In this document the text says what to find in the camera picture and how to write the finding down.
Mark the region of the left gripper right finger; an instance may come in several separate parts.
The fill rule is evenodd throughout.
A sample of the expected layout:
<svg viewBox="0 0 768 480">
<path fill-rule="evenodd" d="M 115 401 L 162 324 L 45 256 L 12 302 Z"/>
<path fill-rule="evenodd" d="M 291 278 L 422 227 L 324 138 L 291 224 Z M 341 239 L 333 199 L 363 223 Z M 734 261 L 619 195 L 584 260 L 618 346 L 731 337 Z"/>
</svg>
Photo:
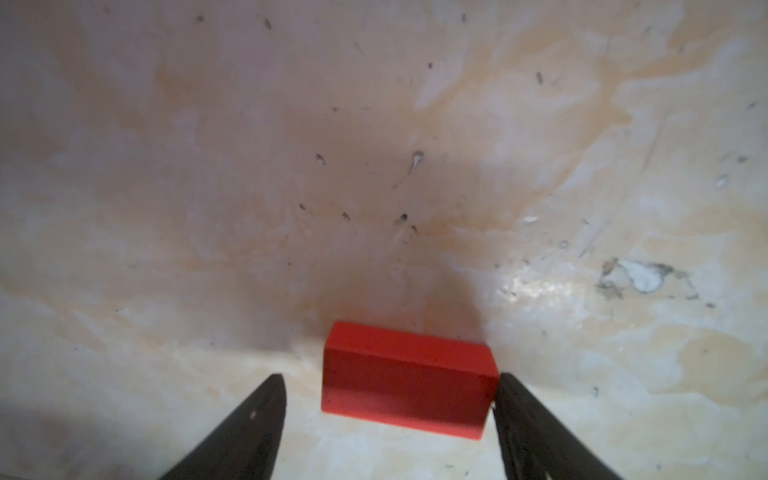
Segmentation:
<svg viewBox="0 0 768 480">
<path fill-rule="evenodd" d="M 493 415 L 508 479 L 620 479 L 510 373 L 500 375 Z"/>
</svg>

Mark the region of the red block front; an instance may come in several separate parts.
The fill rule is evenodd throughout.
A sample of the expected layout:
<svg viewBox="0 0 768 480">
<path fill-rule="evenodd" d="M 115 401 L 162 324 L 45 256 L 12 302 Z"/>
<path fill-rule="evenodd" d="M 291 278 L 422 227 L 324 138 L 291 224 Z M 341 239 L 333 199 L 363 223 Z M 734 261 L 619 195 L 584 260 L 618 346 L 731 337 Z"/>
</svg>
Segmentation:
<svg viewBox="0 0 768 480">
<path fill-rule="evenodd" d="M 337 321 L 324 345 L 321 409 L 479 440 L 499 379 L 484 344 Z"/>
</svg>

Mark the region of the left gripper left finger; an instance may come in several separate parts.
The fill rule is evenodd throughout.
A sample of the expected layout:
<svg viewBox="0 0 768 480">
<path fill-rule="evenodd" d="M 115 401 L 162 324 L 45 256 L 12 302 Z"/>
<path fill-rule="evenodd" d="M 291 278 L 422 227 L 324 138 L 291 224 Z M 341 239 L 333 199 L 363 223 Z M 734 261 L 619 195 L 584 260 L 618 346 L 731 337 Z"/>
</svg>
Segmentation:
<svg viewBox="0 0 768 480">
<path fill-rule="evenodd" d="M 269 480 L 286 407 L 284 378 L 272 374 L 163 478 Z"/>
</svg>

